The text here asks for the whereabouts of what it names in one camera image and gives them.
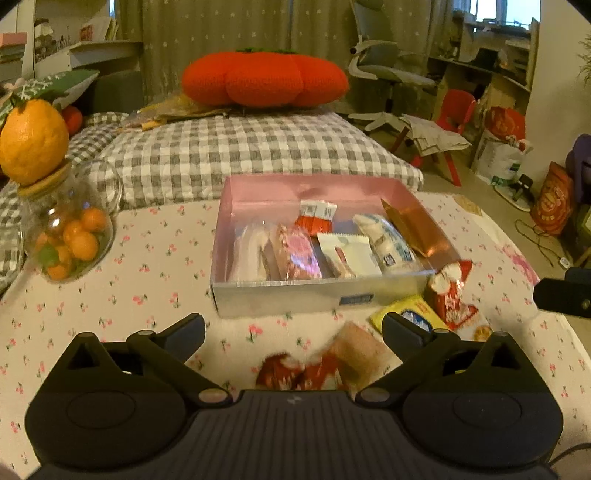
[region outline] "table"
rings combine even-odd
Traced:
[[[418,193],[420,201],[464,258],[474,262],[465,300],[496,330],[524,348],[564,413],[556,453],[591,442],[591,359],[562,315],[532,303],[538,277],[519,250],[463,196]],[[187,364],[234,395],[252,388],[262,360],[287,351],[304,359],[351,320],[372,309],[316,314],[285,312],[222,320],[209,292],[210,254],[218,202],[195,202],[121,212],[111,251],[86,276],[49,284],[27,263],[0,301],[0,460],[25,477],[37,466],[24,415],[43,379],[79,332],[105,341],[140,329],[162,331],[192,312],[207,324],[204,345]],[[385,368],[395,368],[398,360]]]

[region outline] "window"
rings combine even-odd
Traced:
[[[526,26],[532,18],[540,20],[540,0],[471,0],[470,13],[479,22],[493,19]]]

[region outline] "wall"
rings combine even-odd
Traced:
[[[0,20],[0,33],[14,33],[17,31],[18,5],[15,6],[6,17]]]
[[[591,84],[579,77],[579,41],[591,25],[566,1],[542,0],[540,45],[527,110],[527,137],[534,144],[522,172],[538,190],[550,162],[564,165],[582,133],[591,133]]]
[[[33,77],[33,22],[35,17],[35,0],[21,0],[18,4],[17,32],[27,32],[27,46],[22,56],[22,76]]]

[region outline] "pink snack wrapper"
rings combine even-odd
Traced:
[[[312,241],[300,226],[278,225],[271,243],[282,280],[322,278]]]

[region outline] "red knitted pillow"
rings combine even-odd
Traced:
[[[310,107],[349,90],[346,75],[332,62],[264,51],[206,55],[185,69],[181,85],[196,102],[257,108]]]

